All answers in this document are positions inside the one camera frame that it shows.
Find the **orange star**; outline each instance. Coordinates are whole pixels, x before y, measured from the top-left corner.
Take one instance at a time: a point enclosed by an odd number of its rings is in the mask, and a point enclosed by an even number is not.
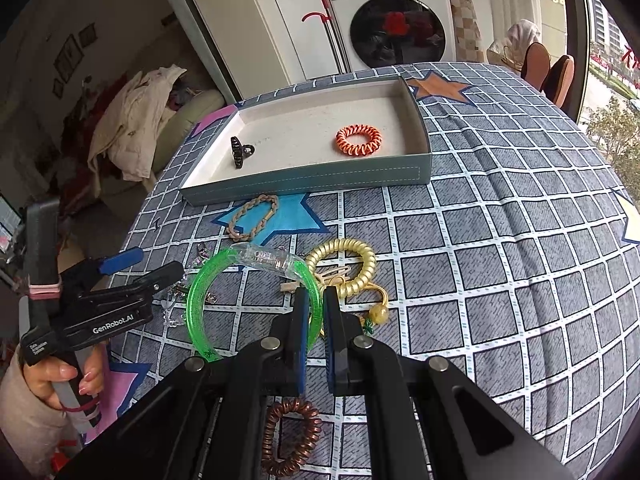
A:
[[[436,72],[429,72],[429,75],[424,79],[407,79],[406,83],[414,92],[416,101],[426,97],[444,97],[465,105],[475,106],[473,101],[462,93],[474,85],[449,81]]]

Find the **chair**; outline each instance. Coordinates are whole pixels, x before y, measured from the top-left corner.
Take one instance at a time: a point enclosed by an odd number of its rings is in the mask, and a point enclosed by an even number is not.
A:
[[[536,90],[542,89],[551,67],[551,57],[542,43],[531,43],[524,55],[520,77]]]
[[[558,108],[564,104],[567,92],[574,80],[575,63],[572,56],[564,55],[554,63],[542,84],[542,91]]]

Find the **hand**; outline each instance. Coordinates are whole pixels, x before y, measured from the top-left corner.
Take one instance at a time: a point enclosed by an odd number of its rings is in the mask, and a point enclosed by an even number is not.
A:
[[[84,363],[84,377],[79,383],[80,394],[96,396],[102,391],[104,387],[103,351],[101,344],[94,346],[94,350]],[[33,366],[25,364],[22,374],[33,395],[50,408],[61,410],[62,405],[51,383],[63,383],[73,379],[78,374],[78,370],[60,359],[47,357]]]

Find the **bolt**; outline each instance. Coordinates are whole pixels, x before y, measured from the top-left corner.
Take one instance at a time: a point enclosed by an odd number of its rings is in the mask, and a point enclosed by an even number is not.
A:
[[[429,359],[429,366],[437,372],[443,372],[449,368],[449,361],[440,355],[436,355]]]
[[[204,359],[202,357],[189,357],[184,362],[184,367],[190,372],[199,372],[204,368]]]
[[[353,338],[353,344],[358,348],[371,348],[373,346],[373,339],[368,335],[357,335]]]
[[[275,350],[280,347],[280,340],[277,337],[265,337],[260,341],[260,346],[265,350]]]

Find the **tablecloth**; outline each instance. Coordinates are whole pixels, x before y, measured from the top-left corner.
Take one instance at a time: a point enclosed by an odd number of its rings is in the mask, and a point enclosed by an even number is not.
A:
[[[354,78],[434,73],[470,87],[468,104],[437,96],[418,102],[434,154],[428,186],[294,196],[291,207],[304,208],[309,225],[266,229],[262,242],[301,256],[333,237],[368,242],[378,256],[374,280],[390,296],[390,321],[374,337],[416,359],[448,357],[576,478],[592,476],[638,410],[640,259],[638,245],[623,240],[629,196],[577,125],[510,70],[471,63],[328,76],[239,106]],[[175,154],[126,238],[125,247],[142,247],[145,259],[113,285],[171,260],[188,266],[199,242],[211,252],[231,243],[224,221],[242,202],[193,207],[178,193],[224,121]],[[357,268],[344,254],[327,263]],[[273,317],[290,309],[281,281],[244,268],[214,282],[205,323],[222,355],[265,335]],[[343,309],[362,312],[375,301],[366,292]],[[136,399],[194,353],[186,327],[165,327],[154,308],[152,322],[112,341],[118,359],[152,366]],[[172,317],[183,311],[177,304]],[[364,480],[364,400],[333,398],[324,364],[317,343],[306,396],[321,412],[323,434],[297,478]],[[299,428],[285,418],[280,435],[291,441]]]

